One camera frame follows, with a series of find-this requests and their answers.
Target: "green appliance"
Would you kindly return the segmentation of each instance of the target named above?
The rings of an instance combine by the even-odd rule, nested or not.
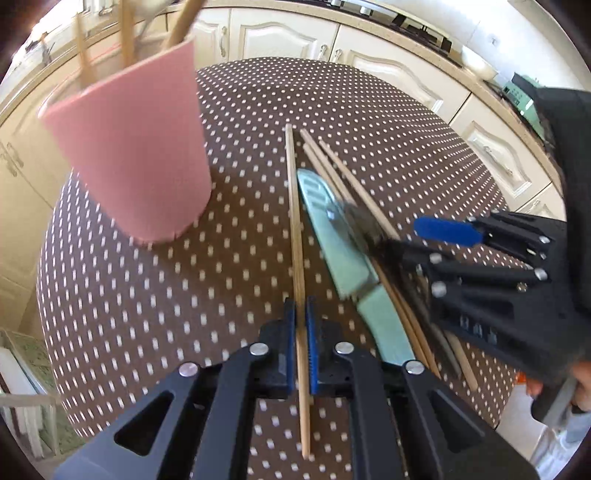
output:
[[[531,128],[534,129],[538,136],[542,140],[545,140],[544,128],[540,123],[538,112],[535,110],[534,101],[523,91],[523,89],[516,85],[516,83],[522,83],[523,81],[530,83],[535,88],[543,87],[543,85],[527,75],[521,76],[515,74],[513,79],[508,81],[503,87],[503,95],[513,104],[525,121],[531,125]]]

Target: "table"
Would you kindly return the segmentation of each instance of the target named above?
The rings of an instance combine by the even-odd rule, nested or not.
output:
[[[492,176],[437,115],[352,67],[310,60],[250,59],[198,72],[213,190],[202,217],[169,244],[140,246],[118,230],[72,174],[41,253],[38,299],[64,407],[83,437],[99,433],[160,378],[191,359],[223,361],[281,316],[293,293],[283,128],[322,136],[414,239],[414,217],[463,219],[503,207]],[[296,137],[297,164],[307,167]],[[347,340],[374,348],[352,303],[341,302],[306,214],[306,288],[318,315]],[[487,248],[452,251],[471,261],[512,262]],[[466,345],[480,389],[442,378],[491,425],[514,370]],[[253,478],[350,477],[348,413],[317,398],[311,462],[299,453],[297,399],[258,403]]]

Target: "kitchen cabinet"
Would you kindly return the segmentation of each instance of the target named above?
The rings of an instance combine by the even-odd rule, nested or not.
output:
[[[470,92],[429,62],[361,30],[341,25],[330,61],[375,75],[450,122]]]
[[[27,95],[0,127],[0,140],[20,173],[51,206],[58,198],[70,166],[37,114],[51,91],[78,68],[77,58],[62,65]]]
[[[179,15],[180,12],[167,15],[168,30],[172,29]],[[188,33],[194,36],[195,69],[228,60],[229,28],[229,8],[205,8],[199,12]]]
[[[520,213],[556,218],[566,221],[564,201],[554,185],[548,185],[538,195],[517,210]]]
[[[0,275],[0,328],[18,330],[30,295],[31,290]]]
[[[31,188],[2,143],[0,205],[0,277],[30,295],[52,208]],[[0,287],[3,298],[17,295],[16,287],[8,288],[11,284],[4,283]]]
[[[277,10],[233,9],[230,61],[256,57],[328,60],[339,25]]]
[[[550,184],[550,179],[517,135],[475,96],[450,126],[491,172],[511,210],[517,210]]]

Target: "wall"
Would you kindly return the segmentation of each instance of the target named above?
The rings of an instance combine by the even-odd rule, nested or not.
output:
[[[499,72],[547,86],[591,90],[591,73],[568,36],[534,0],[388,0],[467,45]]]

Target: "wooden chopstick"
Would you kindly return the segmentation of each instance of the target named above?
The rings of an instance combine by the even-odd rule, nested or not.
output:
[[[285,156],[290,196],[291,264],[295,298],[295,348],[297,356],[298,399],[300,403],[301,455],[310,456],[310,373],[308,364],[308,334],[306,330],[306,287],[304,283],[304,252],[301,240],[300,195],[297,187],[296,151],[293,129],[285,126]]]
[[[335,194],[338,200],[344,199],[345,201],[353,203],[355,205],[356,203],[353,196],[351,195],[351,193],[349,192],[349,190],[347,189],[347,187],[345,186],[344,182],[341,180],[337,172],[335,172],[335,170],[332,168],[328,158],[322,153],[322,150],[320,150],[314,139],[311,137],[310,133],[305,129],[300,130],[300,132],[306,144],[309,145],[308,148],[306,148],[306,145],[304,145],[304,151],[306,152],[308,158],[310,159],[310,162],[318,172],[318,175],[320,175],[329,186],[332,185],[336,188],[336,190],[334,190],[333,193]],[[384,273],[382,267],[377,263],[377,261],[375,261],[372,258],[371,263],[378,275],[381,284],[383,285],[386,293],[388,294],[390,301],[392,302],[398,313],[398,317],[400,318],[402,327],[404,328],[404,332],[407,335],[408,341],[411,344],[415,356],[420,362],[422,362],[424,365],[427,365],[434,375],[440,378],[440,373],[439,369],[437,368],[435,356],[433,355],[429,347],[427,338],[425,337],[425,334],[423,333],[423,330],[416,316],[414,315],[414,312],[407,304],[405,305],[402,295],[400,295],[396,287],[390,283],[388,277]]]
[[[322,140],[320,140],[319,143],[320,143],[320,146],[326,152],[326,154],[329,156],[331,161],[337,166],[337,168],[340,170],[340,172],[345,176],[347,181],[351,184],[355,193],[357,195],[359,195],[359,198],[361,198],[361,200],[363,201],[365,206],[368,208],[368,210],[371,212],[371,214],[374,216],[374,218],[378,221],[378,223],[380,224],[382,229],[384,229],[384,231],[388,234],[388,236],[390,238],[400,240],[400,235],[398,234],[396,229],[392,226],[392,224],[390,223],[390,220],[388,220],[388,217],[386,217],[384,215],[383,211],[378,207],[378,205],[376,205],[376,203],[374,202],[374,199],[371,198],[371,195],[365,191],[365,189],[363,188],[363,185],[361,185],[360,181],[357,180],[357,177],[355,177],[355,175],[353,175],[350,172],[350,170],[345,166],[343,161],[336,155],[335,152],[333,152],[330,149],[330,147],[326,143],[324,143]]]
[[[409,318],[407,317],[406,311],[402,308],[402,305],[400,304],[400,300],[399,300],[398,296],[396,295],[396,292],[395,292],[396,287],[394,287],[390,283],[388,276],[386,275],[386,273],[383,271],[380,264],[375,259],[371,258],[371,264],[372,264],[376,274],[378,275],[379,282],[384,287],[384,290],[388,294],[388,298],[390,299],[390,301],[392,302],[392,305],[394,305],[394,308],[396,309],[396,312],[398,313],[398,318],[400,318],[400,323],[402,323],[402,328],[404,328],[404,333],[406,333],[406,335],[407,335],[408,342],[410,343],[410,346],[413,349],[415,357],[423,365],[427,365],[429,367],[429,370],[431,370],[431,367],[429,366],[429,363],[427,360],[427,355],[425,355],[425,352],[423,351],[423,347],[421,346],[421,342],[419,342],[419,340],[418,340],[417,332],[414,330],[412,323],[410,322]],[[433,370],[431,370],[431,371],[434,374],[439,373],[439,370],[437,368],[435,368],[434,371]]]
[[[442,354],[447,358],[449,365],[453,369],[456,377],[458,379],[462,378],[462,368],[456,358],[456,355],[453,353],[453,349],[450,346],[449,342],[447,341],[445,335],[443,335],[443,331],[435,325],[433,322],[429,320],[429,311],[427,309],[427,305],[424,303],[423,298],[419,295],[415,285],[405,276],[404,273],[401,275],[402,284],[404,291],[407,295],[407,298],[411,299],[412,304],[415,307],[417,312],[417,319],[421,322],[421,325],[431,331],[433,338],[437,343],[439,343],[441,347]]]
[[[337,165],[338,169],[345,176],[345,178],[347,178],[347,181],[351,184],[351,186],[353,187],[353,189],[355,190],[357,195],[359,195],[359,197],[363,200],[365,206],[375,216],[375,219],[379,222],[379,224],[384,229],[384,231],[391,238],[400,239],[398,232],[394,229],[394,227],[389,222],[388,218],[384,215],[382,210],[376,205],[373,198],[371,198],[371,196],[365,191],[365,189],[363,188],[363,185],[361,185],[361,183],[359,182],[359,180],[357,180],[355,175],[353,175],[350,172],[350,170],[345,166],[345,164],[343,164],[342,160],[330,149],[330,147],[325,142],[320,140],[319,143],[320,143],[320,146],[326,152],[326,154],[329,156],[329,158],[334,162],[335,165]],[[426,346],[426,348],[427,348],[427,350],[426,350],[427,358],[428,359],[432,358],[433,362],[435,362],[435,357],[434,357],[431,349],[428,347],[427,339],[425,337],[423,330],[421,329],[421,327],[418,323],[416,316],[414,315],[414,312],[412,311],[412,309],[410,308],[409,305],[406,305],[406,308],[408,309],[408,313],[410,313],[408,320],[413,324],[413,327],[416,327],[415,332],[417,333],[417,337],[419,338],[421,345],[424,347]],[[447,338],[448,343],[452,347],[452,350],[456,356],[458,363],[460,364],[462,372],[464,373],[464,377],[466,377],[466,383],[468,384],[468,386],[472,390],[477,390],[478,389],[478,382],[476,380],[476,376],[474,375],[472,367],[470,366],[470,363],[468,362],[466,352],[464,351],[460,340],[454,334],[452,334],[450,332],[445,332],[444,334]],[[433,373],[435,373],[437,376],[440,376],[439,369],[437,368],[436,362],[435,362],[435,370],[433,370],[433,368],[431,367],[431,361],[428,364],[430,366],[431,371],[433,371]]]
[[[425,336],[425,332],[423,332],[423,327],[418,321],[417,316],[415,315],[414,311],[404,298],[404,296],[398,291],[397,288],[393,287],[394,294],[398,297],[398,303],[402,307],[402,309],[406,312],[408,321],[410,322],[411,326],[413,327],[414,332],[417,334],[418,342],[421,344],[421,348],[423,349],[423,353],[427,357],[427,363],[429,370],[435,374],[438,378],[441,378],[441,374],[439,373],[439,368],[437,366],[437,361],[435,360],[435,355],[433,355],[433,351],[429,346],[429,342],[427,342],[427,337]]]
[[[472,370],[472,367],[470,366],[470,362],[468,361],[468,357],[464,351],[464,347],[462,346],[460,339],[452,332],[444,331],[443,334],[446,336],[450,347],[452,347],[454,355],[456,355],[457,361],[460,364],[460,368],[462,369],[462,373],[466,378],[468,387],[470,387],[470,390],[475,392],[478,390],[478,380],[476,380],[476,375],[474,375],[474,370]]]
[[[418,277],[419,284],[423,291],[429,290],[429,284],[425,277]],[[447,343],[449,344],[450,348],[453,351],[454,356],[456,357],[457,363],[462,370],[464,378],[466,379],[466,383],[470,387],[470,390],[476,391],[478,390],[478,380],[476,380],[476,375],[474,374],[474,370],[468,361],[468,357],[466,352],[464,351],[464,347],[462,346],[461,341],[458,339],[451,332],[443,332],[443,335],[447,339]]]
[[[168,50],[184,40],[204,3],[205,0],[187,0],[185,2],[177,22],[162,43],[160,51]]]
[[[134,5],[131,0],[119,0],[119,27],[123,68],[135,63]]]
[[[96,82],[96,73],[88,58],[86,36],[82,24],[82,15],[80,13],[76,14],[76,46],[78,47],[78,53],[80,54],[80,81],[82,83],[82,88],[86,88]]]

